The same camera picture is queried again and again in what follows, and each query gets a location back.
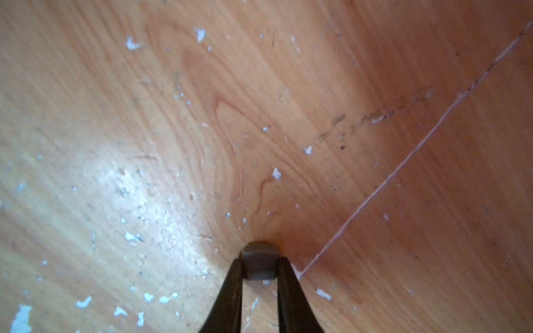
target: rubber tip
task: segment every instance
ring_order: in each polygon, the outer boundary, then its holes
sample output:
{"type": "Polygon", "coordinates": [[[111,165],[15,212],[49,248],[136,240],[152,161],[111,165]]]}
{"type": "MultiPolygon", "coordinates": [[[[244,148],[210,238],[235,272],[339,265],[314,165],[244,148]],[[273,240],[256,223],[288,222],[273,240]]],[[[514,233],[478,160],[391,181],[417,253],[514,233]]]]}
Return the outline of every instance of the rubber tip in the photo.
{"type": "Polygon", "coordinates": [[[266,241],[251,242],[241,252],[246,280],[273,280],[278,277],[279,249],[266,241]]]}

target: floor board seam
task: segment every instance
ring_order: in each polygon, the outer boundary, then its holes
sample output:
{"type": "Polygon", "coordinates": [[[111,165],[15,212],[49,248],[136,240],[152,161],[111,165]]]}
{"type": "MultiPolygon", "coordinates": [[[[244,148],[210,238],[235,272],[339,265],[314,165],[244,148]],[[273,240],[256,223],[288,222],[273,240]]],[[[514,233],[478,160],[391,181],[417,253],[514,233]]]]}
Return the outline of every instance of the floor board seam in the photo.
{"type": "Polygon", "coordinates": [[[510,51],[518,44],[518,42],[523,38],[523,36],[526,34],[526,32],[529,30],[529,28],[533,25],[533,19],[530,19],[529,22],[526,24],[524,29],[519,33],[518,37],[515,38],[496,58],[495,60],[490,64],[489,68],[477,79],[474,81],[474,83],[468,87],[468,89],[461,93],[459,92],[457,98],[455,101],[446,109],[446,111],[443,113],[443,115],[439,118],[437,123],[429,130],[429,132],[422,138],[422,140],[418,143],[418,145],[409,153],[407,156],[403,159],[402,162],[394,169],[394,171],[387,176],[387,178],[379,185],[374,192],[372,192],[368,198],[363,201],[363,203],[356,209],[356,211],[350,215],[350,217],[344,222],[344,224],[340,227],[340,229],[333,235],[333,237],[326,243],[326,245],[322,248],[320,252],[314,257],[313,260],[304,268],[304,270],[301,272],[300,276],[303,276],[307,273],[307,271],[311,268],[311,266],[318,261],[320,256],[324,254],[328,248],[344,233],[344,230],[348,225],[352,222],[352,220],[363,210],[363,208],[366,207],[366,205],[390,182],[391,179],[393,179],[400,170],[405,166],[405,164],[411,159],[411,157],[416,154],[422,148],[422,146],[429,140],[429,138],[435,133],[435,131],[440,127],[440,125],[446,120],[448,115],[451,113],[453,109],[459,103],[461,103],[467,96],[470,95],[470,93],[493,71],[494,67],[500,63],[509,53],[510,51]]]}

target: white paint fleck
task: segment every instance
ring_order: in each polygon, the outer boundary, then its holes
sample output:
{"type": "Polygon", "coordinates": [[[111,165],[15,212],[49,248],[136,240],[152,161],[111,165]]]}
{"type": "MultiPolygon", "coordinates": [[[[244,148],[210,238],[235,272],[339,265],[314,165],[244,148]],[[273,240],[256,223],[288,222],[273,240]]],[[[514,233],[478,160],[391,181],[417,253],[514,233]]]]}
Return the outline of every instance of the white paint fleck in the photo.
{"type": "Polygon", "coordinates": [[[26,183],[20,183],[17,185],[17,192],[23,191],[26,187],[28,187],[28,184],[26,183]]]}
{"type": "Polygon", "coordinates": [[[143,47],[144,45],[142,43],[134,43],[132,36],[126,37],[126,48],[130,51],[135,51],[143,47]]]}
{"type": "Polygon", "coordinates": [[[323,298],[325,298],[327,300],[332,300],[331,295],[328,294],[327,292],[323,291],[320,288],[317,288],[317,295],[320,296],[320,297],[323,297],[323,298]]]}
{"type": "Polygon", "coordinates": [[[204,40],[205,37],[205,29],[198,29],[195,28],[196,31],[196,40],[201,43],[202,40],[204,40]]]}
{"type": "Polygon", "coordinates": [[[127,241],[132,241],[132,240],[135,240],[135,235],[132,234],[132,233],[129,233],[129,232],[126,232],[126,234],[124,235],[124,238],[127,240],[127,241]]]}
{"type": "Polygon", "coordinates": [[[123,316],[128,316],[128,313],[121,307],[118,307],[115,309],[115,313],[113,314],[115,317],[117,316],[120,316],[120,315],[123,315],[123,316]]]}
{"type": "Polygon", "coordinates": [[[281,179],[281,172],[278,170],[278,168],[274,168],[274,171],[272,172],[272,177],[276,178],[277,180],[281,179]]]}
{"type": "Polygon", "coordinates": [[[296,266],[295,266],[293,263],[290,263],[290,265],[291,265],[292,268],[293,268],[294,275],[296,275],[296,278],[297,278],[298,281],[299,281],[300,278],[302,277],[303,272],[300,272],[300,271],[296,268],[296,266]]]}
{"type": "Polygon", "coordinates": [[[251,324],[252,324],[252,322],[250,321],[250,317],[247,317],[246,318],[246,326],[244,326],[243,332],[246,332],[246,330],[248,329],[248,327],[250,327],[251,324]]]}
{"type": "Polygon", "coordinates": [[[137,326],[143,327],[144,326],[144,312],[139,312],[139,320],[137,322],[137,326]]]}
{"type": "Polygon", "coordinates": [[[92,301],[92,297],[91,296],[87,296],[87,298],[82,302],[81,300],[77,301],[76,302],[76,307],[79,307],[79,308],[86,308],[89,306],[89,303],[92,301]]]}
{"type": "Polygon", "coordinates": [[[383,119],[385,119],[385,115],[383,115],[383,116],[381,116],[381,117],[379,117],[379,118],[377,118],[377,119],[372,120],[372,121],[370,122],[370,124],[371,124],[371,125],[373,125],[373,124],[377,124],[377,123],[379,123],[380,121],[382,121],[383,119]]]}
{"type": "Polygon", "coordinates": [[[303,152],[307,155],[310,155],[311,153],[313,153],[313,147],[311,145],[308,145],[306,148],[303,149],[303,152]]]}
{"type": "Polygon", "coordinates": [[[148,303],[150,303],[152,299],[154,299],[154,296],[150,293],[144,293],[143,297],[144,297],[144,300],[148,303]]]}
{"type": "Polygon", "coordinates": [[[30,333],[31,326],[28,324],[30,320],[31,306],[19,304],[19,311],[15,315],[15,319],[11,323],[9,333],[30,333]]]}
{"type": "Polygon", "coordinates": [[[256,299],[254,300],[254,303],[252,304],[252,308],[250,309],[250,312],[251,312],[251,311],[254,311],[255,306],[256,306],[257,304],[259,304],[259,299],[258,299],[258,298],[256,298],[256,299]]]}

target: wooden floor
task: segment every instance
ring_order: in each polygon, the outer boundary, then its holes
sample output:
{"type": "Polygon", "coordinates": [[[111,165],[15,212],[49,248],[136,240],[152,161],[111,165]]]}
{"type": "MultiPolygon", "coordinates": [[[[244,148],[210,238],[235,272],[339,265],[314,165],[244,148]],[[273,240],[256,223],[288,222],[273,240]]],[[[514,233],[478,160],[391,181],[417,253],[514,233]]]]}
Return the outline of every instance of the wooden floor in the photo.
{"type": "MultiPolygon", "coordinates": [[[[266,239],[327,332],[532,332],[531,19],[3,1],[1,331],[196,332],[266,239]]],[[[243,331],[278,330],[275,292],[245,283],[243,331]]]]}

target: dark scratch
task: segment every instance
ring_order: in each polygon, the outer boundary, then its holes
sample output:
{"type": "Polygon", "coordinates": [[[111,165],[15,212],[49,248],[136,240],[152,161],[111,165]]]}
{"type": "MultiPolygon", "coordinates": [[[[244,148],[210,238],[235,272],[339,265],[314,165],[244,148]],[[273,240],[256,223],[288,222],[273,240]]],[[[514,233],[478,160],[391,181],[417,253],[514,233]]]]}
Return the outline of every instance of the dark scratch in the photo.
{"type": "Polygon", "coordinates": [[[320,134],[318,136],[318,143],[324,141],[328,137],[328,135],[331,134],[331,132],[333,131],[333,128],[335,128],[335,126],[337,126],[345,118],[346,118],[346,115],[339,115],[339,116],[336,116],[335,118],[333,118],[332,125],[329,128],[329,130],[327,130],[326,132],[324,132],[324,133],[322,133],[322,134],[320,134]]]}
{"type": "Polygon", "coordinates": [[[274,28],[274,33],[272,34],[272,47],[274,47],[274,40],[276,39],[276,31],[278,30],[278,27],[274,28]]]}
{"type": "Polygon", "coordinates": [[[138,155],[138,156],[132,157],[132,159],[149,159],[149,160],[153,160],[153,161],[159,160],[158,157],[152,156],[152,155],[138,155]]]}

